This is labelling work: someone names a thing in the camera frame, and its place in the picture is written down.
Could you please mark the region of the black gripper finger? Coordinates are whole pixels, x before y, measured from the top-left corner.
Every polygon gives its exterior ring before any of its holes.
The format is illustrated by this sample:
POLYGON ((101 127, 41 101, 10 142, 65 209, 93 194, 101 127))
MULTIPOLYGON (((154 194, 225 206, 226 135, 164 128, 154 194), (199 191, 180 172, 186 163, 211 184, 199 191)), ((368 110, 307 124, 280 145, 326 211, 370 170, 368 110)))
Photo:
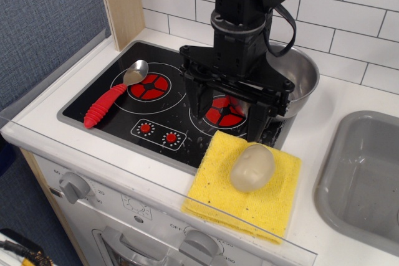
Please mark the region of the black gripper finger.
POLYGON ((192 114, 202 118, 208 112, 213 100, 213 88, 208 84, 213 83, 215 77, 196 78, 185 75, 185 90, 188 96, 192 114))
POLYGON ((246 140, 258 142, 265 127, 271 121, 271 106, 264 103, 253 104, 248 112, 246 140))

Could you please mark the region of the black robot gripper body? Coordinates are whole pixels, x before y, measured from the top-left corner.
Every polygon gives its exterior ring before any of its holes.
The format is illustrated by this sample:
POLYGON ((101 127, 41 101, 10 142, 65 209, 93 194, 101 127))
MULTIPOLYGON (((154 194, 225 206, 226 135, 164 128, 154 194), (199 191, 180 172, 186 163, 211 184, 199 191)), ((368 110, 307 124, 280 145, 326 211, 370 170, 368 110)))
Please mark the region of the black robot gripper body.
POLYGON ((246 103, 253 102, 250 86, 243 82, 251 56, 262 47, 276 57, 286 54, 294 45, 295 38, 281 50, 273 48, 269 40, 272 14, 259 16, 249 24, 234 24, 213 11, 211 25, 214 29, 214 45, 199 47, 184 45, 180 48, 183 57, 183 75, 196 78, 215 77, 208 85, 246 103))

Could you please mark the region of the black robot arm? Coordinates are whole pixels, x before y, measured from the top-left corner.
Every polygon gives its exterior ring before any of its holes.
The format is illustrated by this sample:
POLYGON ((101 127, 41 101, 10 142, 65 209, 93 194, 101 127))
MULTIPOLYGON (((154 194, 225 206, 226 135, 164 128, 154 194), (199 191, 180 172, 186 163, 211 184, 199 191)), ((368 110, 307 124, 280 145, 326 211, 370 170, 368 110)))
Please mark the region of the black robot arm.
POLYGON ((281 57, 286 45, 274 52, 269 41, 272 16, 294 19, 283 7, 286 0, 215 0, 211 14, 212 47, 185 45, 181 71, 192 114, 202 118, 211 108, 214 92, 249 105, 246 139, 258 141, 276 116, 284 116, 295 85, 274 70, 268 55, 281 57))

